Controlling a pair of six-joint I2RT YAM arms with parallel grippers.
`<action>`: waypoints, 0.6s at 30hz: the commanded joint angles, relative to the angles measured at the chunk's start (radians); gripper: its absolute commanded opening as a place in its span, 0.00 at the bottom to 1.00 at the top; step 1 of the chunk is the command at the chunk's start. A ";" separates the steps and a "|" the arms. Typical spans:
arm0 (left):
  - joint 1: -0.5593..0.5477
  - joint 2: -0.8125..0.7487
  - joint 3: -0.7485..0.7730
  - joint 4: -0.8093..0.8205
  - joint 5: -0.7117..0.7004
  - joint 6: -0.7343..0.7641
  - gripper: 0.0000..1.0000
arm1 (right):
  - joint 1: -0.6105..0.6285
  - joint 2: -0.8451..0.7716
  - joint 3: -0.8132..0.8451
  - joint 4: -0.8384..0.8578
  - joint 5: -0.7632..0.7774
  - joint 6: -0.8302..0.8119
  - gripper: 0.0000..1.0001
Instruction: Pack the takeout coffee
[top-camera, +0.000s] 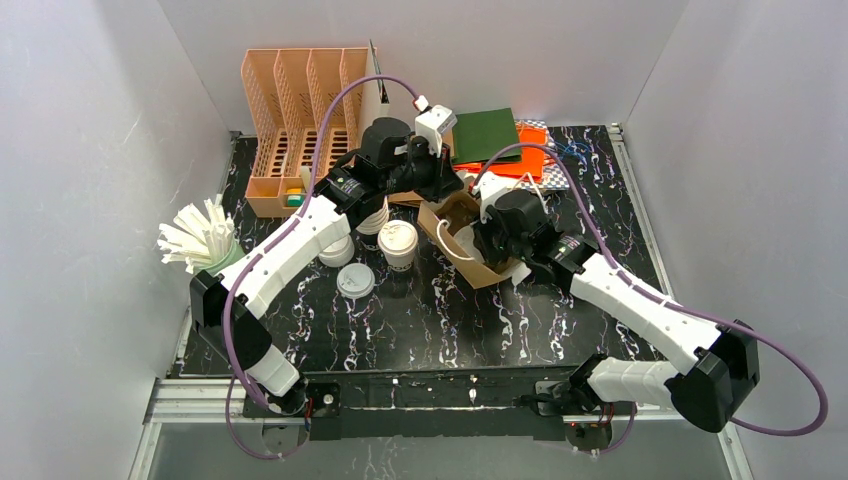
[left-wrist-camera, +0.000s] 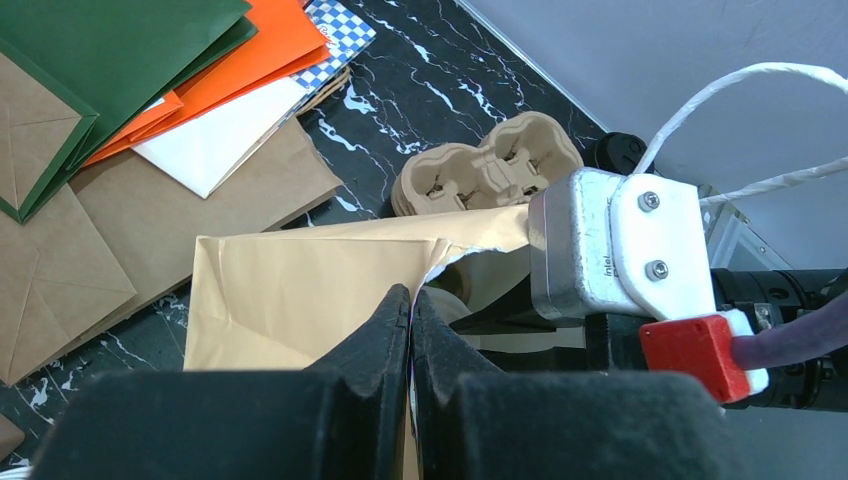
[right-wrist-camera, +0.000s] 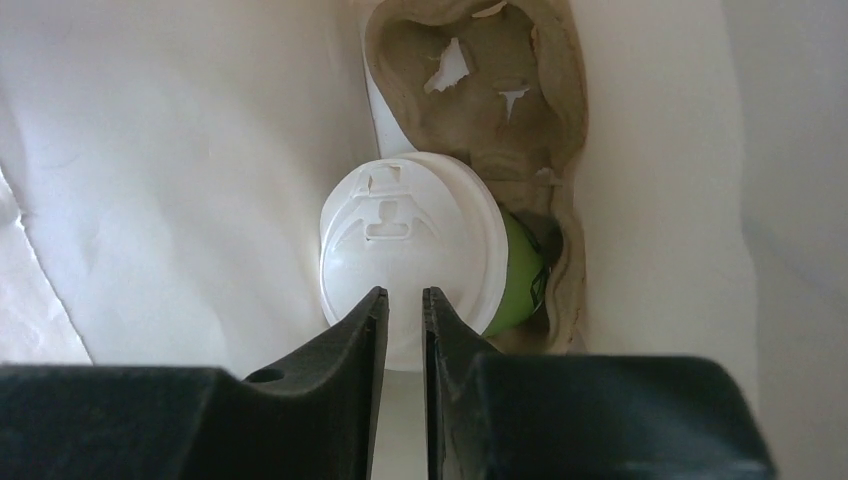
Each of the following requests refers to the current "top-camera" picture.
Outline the stack of paper cups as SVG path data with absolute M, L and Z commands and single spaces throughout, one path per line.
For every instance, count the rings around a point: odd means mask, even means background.
M 358 233 L 362 246 L 366 250 L 377 251 L 379 249 L 379 233 L 384 227 L 384 225 L 389 221 L 389 219 L 390 211 L 388 206 L 388 199 L 385 198 L 383 200 L 381 208 L 378 209 L 375 213 L 366 217 L 363 222 L 356 227 L 356 232 Z

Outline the tan paper bag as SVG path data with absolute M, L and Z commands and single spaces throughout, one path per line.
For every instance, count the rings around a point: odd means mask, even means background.
M 474 228 L 481 224 L 480 200 L 469 192 L 476 176 L 461 173 L 465 188 L 440 202 L 423 200 L 419 204 L 417 223 L 451 265 L 474 289 L 510 280 L 518 285 L 527 280 L 531 270 L 520 260 L 507 258 L 488 262 L 478 247 L 483 238 Z

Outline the single white lid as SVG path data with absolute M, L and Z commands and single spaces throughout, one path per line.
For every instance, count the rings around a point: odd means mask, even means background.
M 418 245 L 418 231 L 414 225 L 403 220 L 388 221 L 379 233 L 378 246 L 393 256 L 409 254 Z

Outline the single paper cup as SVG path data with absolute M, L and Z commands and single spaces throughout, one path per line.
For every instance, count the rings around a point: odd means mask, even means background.
M 379 231 L 378 246 L 389 267 L 395 271 L 409 270 L 418 246 L 418 231 L 409 222 L 390 220 Z

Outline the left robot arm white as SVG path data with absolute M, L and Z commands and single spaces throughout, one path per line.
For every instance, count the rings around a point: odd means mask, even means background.
M 413 192 L 437 202 L 463 188 L 445 135 L 457 120 L 432 112 L 415 125 L 380 117 L 359 148 L 347 152 L 314 187 L 301 210 L 234 264 L 202 270 L 190 282 L 194 330 L 233 370 L 255 402 L 282 415 L 307 405 L 307 381 L 261 323 L 286 285 L 332 244 L 380 212 L 390 194 Z

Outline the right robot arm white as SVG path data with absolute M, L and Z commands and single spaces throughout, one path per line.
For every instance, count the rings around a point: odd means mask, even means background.
M 595 354 L 562 387 L 540 401 L 589 411 L 616 402 L 647 403 L 678 412 L 692 425 L 720 432 L 759 381 L 755 340 L 677 311 L 675 303 L 635 279 L 622 279 L 598 243 L 569 235 L 526 190 L 481 196 L 474 245 L 489 263 L 517 260 L 534 280 L 594 305 L 657 348 L 661 361 L 624 361 Z

